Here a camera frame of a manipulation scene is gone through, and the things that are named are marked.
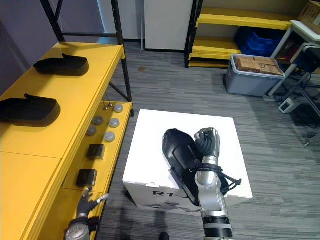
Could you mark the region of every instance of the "gray storage bin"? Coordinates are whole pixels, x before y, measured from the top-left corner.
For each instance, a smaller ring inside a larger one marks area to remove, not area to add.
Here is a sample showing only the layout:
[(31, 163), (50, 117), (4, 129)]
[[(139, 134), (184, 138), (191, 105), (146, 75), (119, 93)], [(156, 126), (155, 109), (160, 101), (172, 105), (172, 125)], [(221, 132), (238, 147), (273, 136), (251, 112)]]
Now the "gray storage bin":
[(236, 68), (235, 57), (254, 57), (250, 55), (232, 54), (228, 72), (225, 76), (226, 91), (229, 94), (243, 94), (256, 97), (265, 95), (277, 82), (285, 78), (282, 75), (262, 74), (255, 72), (239, 71)]

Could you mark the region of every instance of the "blue crate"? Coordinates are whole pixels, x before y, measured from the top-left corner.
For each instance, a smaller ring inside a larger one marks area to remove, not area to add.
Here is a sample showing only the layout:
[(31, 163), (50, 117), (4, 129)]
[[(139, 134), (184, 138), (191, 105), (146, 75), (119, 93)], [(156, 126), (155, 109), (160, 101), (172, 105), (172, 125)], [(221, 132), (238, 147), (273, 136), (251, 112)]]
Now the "blue crate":
[(235, 42), (243, 54), (270, 57), (284, 34), (282, 30), (240, 27)]

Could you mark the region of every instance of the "gray carpet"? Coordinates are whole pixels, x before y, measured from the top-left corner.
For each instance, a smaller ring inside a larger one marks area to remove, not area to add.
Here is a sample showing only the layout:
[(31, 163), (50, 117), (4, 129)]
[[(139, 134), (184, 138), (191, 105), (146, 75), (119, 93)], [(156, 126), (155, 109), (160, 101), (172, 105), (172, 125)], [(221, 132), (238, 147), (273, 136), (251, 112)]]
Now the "gray carpet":
[[(126, 43), (135, 116), (128, 123), (97, 240), (204, 238), (200, 217), (138, 209), (122, 183), (139, 109), (234, 118), (253, 200), (229, 207), (237, 240), (320, 239), (320, 143), (302, 143), (319, 129), (295, 127), (275, 102), (228, 94), (225, 70), (184, 68), (182, 53), (143, 52)], [(118, 66), (112, 82), (124, 88)], [(111, 88), (107, 95), (122, 100)]]

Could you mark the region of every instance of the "black shelf post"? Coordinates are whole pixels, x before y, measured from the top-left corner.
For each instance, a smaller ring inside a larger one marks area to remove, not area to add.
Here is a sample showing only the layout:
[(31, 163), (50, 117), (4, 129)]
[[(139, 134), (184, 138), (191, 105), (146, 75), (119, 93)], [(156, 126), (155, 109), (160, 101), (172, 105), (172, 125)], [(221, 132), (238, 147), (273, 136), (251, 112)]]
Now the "black shelf post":
[(200, 17), (202, 5), (204, 0), (193, 0), (189, 28), (186, 36), (185, 47), (184, 47), (184, 67), (189, 68), (189, 56), (192, 53), (192, 48), (195, 43), (196, 33), (197, 33), (197, 20)]
[[(58, 24), (58, 19), (60, 16), (60, 12), (62, 9), (63, 0), (59, 0), (56, 12), (52, 10), (51, 4), (49, 3), (49, 0), (40, 0), (42, 7), (45, 11), (45, 14), (51, 24), (51, 27), (53, 29), (53, 32), (58, 39), (59, 42), (65, 42), (64, 36), (86, 36), (86, 37), (106, 37), (106, 38), (117, 38), (118, 44), (123, 45), (124, 54), (126, 54), (125, 45), (124, 45), (124, 37), (122, 34), (122, 28), (121, 28), (121, 21), (120, 21), (120, 13), (119, 13), (119, 5), (118, 0), (111, 0), (112, 5), (112, 12), (113, 12), (113, 18), (114, 18), (114, 24), (116, 33), (94, 33), (94, 32), (63, 32), (60, 29), (60, 26)], [(128, 66), (127, 66), (127, 59), (121, 59), (122, 64), (122, 70), (123, 70), (123, 76), (124, 76), (124, 82), (125, 82), (125, 88), (126, 88), (126, 95), (117, 88), (112, 82), (109, 83), (109, 85), (117, 92), (119, 93), (126, 101), (132, 103), (132, 94), (131, 94), (131, 86), (129, 81), (129, 73), (128, 73)], [(132, 105), (131, 109), (131, 117), (134, 117), (135, 112)]]

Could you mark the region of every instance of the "gray knob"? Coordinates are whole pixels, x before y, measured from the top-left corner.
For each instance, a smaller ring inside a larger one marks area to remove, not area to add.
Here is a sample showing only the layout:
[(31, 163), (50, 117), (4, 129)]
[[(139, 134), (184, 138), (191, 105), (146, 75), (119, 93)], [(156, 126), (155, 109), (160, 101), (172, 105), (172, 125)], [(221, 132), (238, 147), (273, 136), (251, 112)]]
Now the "gray knob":
[(112, 131), (107, 131), (103, 137), (103, 139), (109, 143), (111, 143), (113, 140), (115, 140), (115, 138), (116, 138), (116, 135)]
[(120, 124), (120, 121), (119, 121), (118, 118), (112, 118), (112, 119), (109, 121), (109, 125), (110, 125), (110, 127), (112, 127), (112, 128), (118, 127), (119, 124)]
[(95, 116), (92, 119), (92, 123), (97, 126), (101, 125), (103, 122), (104, 122), (104, 119), (102, 118), (102, 116)]
[(116, 112), (116, 113), (121, 113), (123, 110), (124, 110), (124, 106), (122, 106), (121, 104), (116, 104), (113, 108), (113, 110)]
[(97, 132), (97, 129), (95, 126), (91, 125), (88, 130), (86, 131), (85, 135), (87, 136), (93, 136)]

